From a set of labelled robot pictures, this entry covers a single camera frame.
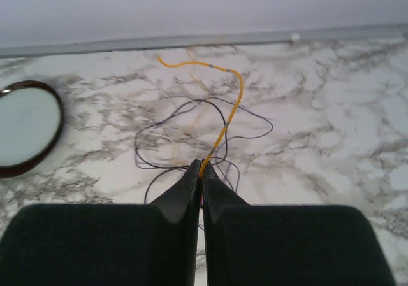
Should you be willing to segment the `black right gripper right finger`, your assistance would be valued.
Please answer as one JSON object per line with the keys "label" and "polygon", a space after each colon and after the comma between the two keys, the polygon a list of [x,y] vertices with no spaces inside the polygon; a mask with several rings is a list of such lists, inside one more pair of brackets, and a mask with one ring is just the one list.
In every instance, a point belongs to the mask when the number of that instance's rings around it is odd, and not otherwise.
{"label": "black right gripper right finger", "polygon": [[201,177],[209,285],[394,285],[370,222],[341,205],[254,206]]}

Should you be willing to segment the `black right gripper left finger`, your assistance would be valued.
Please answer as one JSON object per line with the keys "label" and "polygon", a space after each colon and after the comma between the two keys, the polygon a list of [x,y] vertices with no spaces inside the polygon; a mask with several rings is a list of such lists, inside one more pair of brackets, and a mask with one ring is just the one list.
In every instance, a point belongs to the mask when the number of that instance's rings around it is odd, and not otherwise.
{"label": "black right gripper left finger", "polygon": [[1,238],[2,285],[192,285],[200,162],[146,205],[32,204]]}

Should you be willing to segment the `round brown-rimmed white dish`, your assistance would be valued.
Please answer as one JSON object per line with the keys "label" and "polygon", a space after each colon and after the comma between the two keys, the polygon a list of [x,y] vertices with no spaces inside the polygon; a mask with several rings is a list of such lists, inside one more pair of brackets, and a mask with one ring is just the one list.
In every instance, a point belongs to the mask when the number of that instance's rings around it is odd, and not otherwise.
{"label": "round brown-rimmed white dish", "polygon": [[49,84],[24,80],[1,89],[1,177],[22,175],[57,144],[64,105]]}

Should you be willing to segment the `aluminium back frame rail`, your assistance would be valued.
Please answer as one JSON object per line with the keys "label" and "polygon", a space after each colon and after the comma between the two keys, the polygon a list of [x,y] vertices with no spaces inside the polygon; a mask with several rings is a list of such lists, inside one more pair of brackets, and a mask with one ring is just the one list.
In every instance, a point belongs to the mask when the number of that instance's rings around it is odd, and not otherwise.
{"label": "aluminium back frame rail", "polygon": [[63,45],[10,47],[1,49],[1,58],[90,54],[97,52],[153,50],[192,46],[255,45],[267,43],[296,43],[306,41],[395,37],[407,37],[406,23],[304,30],[298,29],[295,31],[250,32],[242,34],[168,36]]}

